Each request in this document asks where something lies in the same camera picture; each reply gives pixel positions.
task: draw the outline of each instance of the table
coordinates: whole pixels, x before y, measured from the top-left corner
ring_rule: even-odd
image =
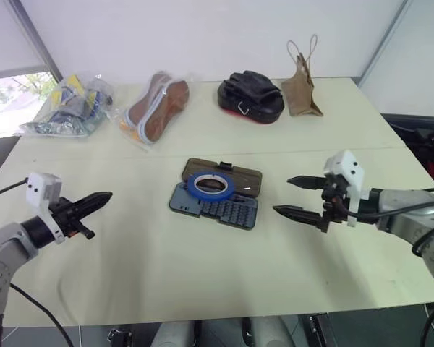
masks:
[[[328,136],[330,132],[317,123],[324,121],[336,135],[321,142],[303,134],[299,124],[291,128],[298,137],[288,136],[284,127],[277,128],[292,144],[285,148],[273,131],[278,122],[268,127],[248,125],[256,133],[260,129],[273,131],[269,139],[273,142],[253,139],[245,132],[242,136],[251,147],[231,131],[226,141],[233,146],[224,146],[219,152],[213,137],[194,146],[191,142],[202,139],[201,133],[178,134],[177,130],[184,131],[184,124],[190,126],[193,119],[201,124],[200,117],[210,121],[216,115],[213,106],[211,115],[197,108],[204,103],[196,97],[196,104],[191,103],[183,115],[189,119],[183,117],[182,124],[178,120],[150,152],[116,136],[110,124],[83,141],[21,139],[0,169],[0,188],[31,171],[42,171],[60,176],[62,195],[70,199],[106,190],[114,196],[102,210],[84,219],[97,233],[94,239],[87,241],[79,235],[61,245],[47,246],[13,281],[64,325],[332,312],[434,301],[434,281],[404,241],[368,225],[349,228],[335,224],[322,234],[271,208],[289,203],[320,211],[320,192],[296,188],[286,180],[300,174],[321,175],[326,158],[342,146],[354,150],[369,187],[420,189],[434,185],[350,83],[348,79],[315,81],[324,96],[339,97],[342,88],[345,100],[352,90],[351,103],[364,108],[357,114],[368,115],[357,116],[361,128],[374,129],[373,136],[372,132],[358,136],[350,131],[337,136],[339,124],[348,123],[342,113],[329,116],[326,112],[322,119],[306,116],[299,120],[282,115],[279,122],[286,127],[295,121],[302,127],[318,127]],[[215,86],[205,83],[196,94],[204,95]],[[325,111],[321,100],[318,98],[318,104]],[[334,116],[337,122],[329,119]],[[229,129],[244,129],[247,124],[222,117]],[[357,125],[355,119],[350,123]],[[182,142],[172,146],[173,139]],[[262,146],[261,141],[268,143]],[[171,147],[164,147],[165,142]],[[171,193],[186,160],[193,155],[263,172],[256,227],[244,231],[169,210]],[[32,215],[23,194],[18,188],[0,196],[0,226]],[[11,292],[4,324],[47,326],[51,322]]]

